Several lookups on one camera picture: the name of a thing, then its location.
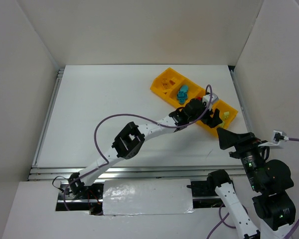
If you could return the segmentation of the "lime green lego brick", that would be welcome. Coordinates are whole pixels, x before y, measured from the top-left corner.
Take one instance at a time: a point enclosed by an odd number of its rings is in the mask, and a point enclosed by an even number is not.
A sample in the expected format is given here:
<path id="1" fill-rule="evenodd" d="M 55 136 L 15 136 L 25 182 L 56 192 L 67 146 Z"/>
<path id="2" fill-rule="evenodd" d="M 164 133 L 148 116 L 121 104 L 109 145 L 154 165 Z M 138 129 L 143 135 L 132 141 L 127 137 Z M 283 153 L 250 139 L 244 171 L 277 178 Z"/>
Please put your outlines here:
<path id="1" fill-rule="evenodd" d="M 229 117 L 230 113 L 229 112 L 224 112 L 223 114 L 223 118 L 224 119 L 227 119 Z"/>

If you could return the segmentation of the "blue rectangular lego brick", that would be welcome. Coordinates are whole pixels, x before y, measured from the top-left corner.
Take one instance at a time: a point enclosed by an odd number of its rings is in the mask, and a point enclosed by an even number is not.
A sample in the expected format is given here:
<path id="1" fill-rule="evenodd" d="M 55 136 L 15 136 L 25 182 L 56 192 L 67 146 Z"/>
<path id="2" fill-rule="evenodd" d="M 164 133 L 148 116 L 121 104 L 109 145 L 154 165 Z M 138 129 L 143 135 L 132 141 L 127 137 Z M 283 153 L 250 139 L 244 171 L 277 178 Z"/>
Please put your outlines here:
<path id="1" fill-rule="evenodd" d="M 185 104 L 186 100 L 188 99 L 187 92 L 179 91 L 176 95 L 176 98 L 180 105 Z"/>

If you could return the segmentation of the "blue frog lego brick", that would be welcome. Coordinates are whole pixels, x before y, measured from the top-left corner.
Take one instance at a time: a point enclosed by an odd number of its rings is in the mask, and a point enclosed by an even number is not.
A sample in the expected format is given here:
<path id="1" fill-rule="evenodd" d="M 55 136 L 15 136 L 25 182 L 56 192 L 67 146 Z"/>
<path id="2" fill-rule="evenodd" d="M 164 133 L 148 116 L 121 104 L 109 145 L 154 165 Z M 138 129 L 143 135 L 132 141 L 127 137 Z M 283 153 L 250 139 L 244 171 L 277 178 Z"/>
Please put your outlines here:
<path id="1" fill-rule="evenodd" d="M 181 86 L 181 88 L 179 89 L 180 92 L 184 92 L 187 93 L 188 92 L 189 87 L 187 85 L 183 85 Z"/>

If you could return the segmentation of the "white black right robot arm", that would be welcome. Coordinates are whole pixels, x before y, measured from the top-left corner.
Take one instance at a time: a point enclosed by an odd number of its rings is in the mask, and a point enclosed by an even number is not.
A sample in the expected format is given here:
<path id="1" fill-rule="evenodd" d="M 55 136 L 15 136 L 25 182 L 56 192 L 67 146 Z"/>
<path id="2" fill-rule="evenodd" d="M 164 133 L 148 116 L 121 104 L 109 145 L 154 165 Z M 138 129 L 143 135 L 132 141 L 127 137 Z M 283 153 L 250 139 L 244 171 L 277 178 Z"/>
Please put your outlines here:
<path id="1" fill-rule="evenodd" d="M 275 130 L 270 142 L 258 139 L 252 132 L 237 134 L 217 128 L 222 150 L 234 147 L 232 158 L 240 159 L 253 191 L 252 198 L 261 227 L 257 228 L 246 213 L 225 170 L 208 174 L 209 188 L 218 195 L 234 222 L 240 239 L 283 239 L 295 221 L 296 207 L 286 190 L 294 186 L 289 167 L 277 159 L 268 160 L 264 151 L 288 141 L 287 135 Z"/>

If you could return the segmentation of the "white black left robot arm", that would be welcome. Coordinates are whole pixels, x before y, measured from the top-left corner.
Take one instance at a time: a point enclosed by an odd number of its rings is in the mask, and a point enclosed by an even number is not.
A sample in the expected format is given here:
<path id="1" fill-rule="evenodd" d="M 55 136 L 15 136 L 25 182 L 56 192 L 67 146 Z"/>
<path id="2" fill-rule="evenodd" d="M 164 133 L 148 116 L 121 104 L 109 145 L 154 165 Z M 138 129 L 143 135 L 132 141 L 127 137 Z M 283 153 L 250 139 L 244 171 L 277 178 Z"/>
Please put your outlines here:
<path id="1" fill-rule="evenodd" d="M 203 122 L 209 128 L 215 128 L 222 122 L 219 110 L 212 109 L 217 101 L 218 98 L 210 94 L 202 99 L 191 99 L 185 106 L 177 108 L 158 121 L 130 114 L 129 116 L 147 120 L 148 123 L 141 125 L 137 125 L 133 121 L 128 123 L 117 134 L 111 147 L 105 153 L 100 151 L 95 140 L 94 143 L 100 158 L 69 177 L 70 191 L 76 199 L 82 198 L 100 175 L 118 162 L 135 157 L 143 143 L 152 138 L 183 130 L 197 121 Z"/>

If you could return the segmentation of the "yellow sorting tray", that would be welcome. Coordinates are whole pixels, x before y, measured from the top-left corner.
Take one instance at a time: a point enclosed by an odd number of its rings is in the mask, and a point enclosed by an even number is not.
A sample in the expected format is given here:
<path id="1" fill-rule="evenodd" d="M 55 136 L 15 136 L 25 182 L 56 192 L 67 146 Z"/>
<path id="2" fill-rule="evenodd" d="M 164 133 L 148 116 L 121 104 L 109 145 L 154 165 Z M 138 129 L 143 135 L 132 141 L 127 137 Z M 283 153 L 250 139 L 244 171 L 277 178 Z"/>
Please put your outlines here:
<path id="1" fill-rule="evenodd" d="M 167 93 L 164 94 L 161 91 L 161 81 L 163 78 L 177 78 L 178 82 L 172 87 L 172 89 Z M 183 85 L 187 85 L 189 87 L 187 95 L 188 95 L 188 99 L 186 100 L 185 104 L 180 105 L 176 95 L 179 92 L 179 89 L 181 88 L 181 86 Z M 182 74 L 178 73 L 177 71 L 175 71 L 172 68 L 167 68 L 165 71 L 163 71 L 159 76 L 157 76 L 151 87 L 150 90 L 156 94 L 157 96 L 159 96 L 162 100 L 164 100 L 165 102 L 169 103 L 170 105 L 172 105 L 173 107 L 175 107 L 176 109 L 179 107 L 184 107 L 187 103 L 189 103 L 189 101 L 191 99 L 196 99 L 197 97 L 203 97 L 206 94 L 208 94 L 206 92 L 206 90 L 204 88 L 202 88 L 201 86 L 197 85 L 196 83 L 194 83 L 193 81 L 191 81 L 190 79 L 188 79 L 187 77 L 183 76 Z M 214 111 L 215 109 L 219 109 L 220 111 L 220 118 L 221 118 L 221 123 L 223 121 L 225 121 L 225 125 L 224 125 L 224 129 L 227 129 L 228 126 L 230 125 L 230 123 L 235 119 L 235 117 L 238 114 L 238 111 L 233 108 L 232 106 L 230 106 L 229 104 L 225 103 L 223 100 L 218 100 L 212 107 L 212 110 Z M 227 119 L 223 118 L 223 114 L 224 112 L 229 112 L 230 115 Z M 210 134 L 212 134 L 213 136 L 217 136 L 217 131 L 216 129 L 219 128 L 219 126 L 215 127 L 215 128 L 210 128 L 209 126 L 203 124 L 201 121 L 198 121 L 197 124 L 204 128 L 205 130 L 207 130 Z"/>

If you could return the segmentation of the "white foil cover panel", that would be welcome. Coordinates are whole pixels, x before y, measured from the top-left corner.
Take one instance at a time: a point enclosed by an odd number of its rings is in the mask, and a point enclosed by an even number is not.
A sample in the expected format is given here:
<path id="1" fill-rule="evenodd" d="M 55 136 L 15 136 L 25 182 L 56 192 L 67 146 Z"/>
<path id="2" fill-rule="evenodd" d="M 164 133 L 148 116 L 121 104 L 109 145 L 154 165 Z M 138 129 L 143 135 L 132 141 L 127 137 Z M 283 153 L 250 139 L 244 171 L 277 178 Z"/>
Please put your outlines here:
<path id="1" fill-rule="evenodd" d="M 106 181 L 103 213 L 111 216 L 180 215 L 194 212 L 189 179 Z"/>

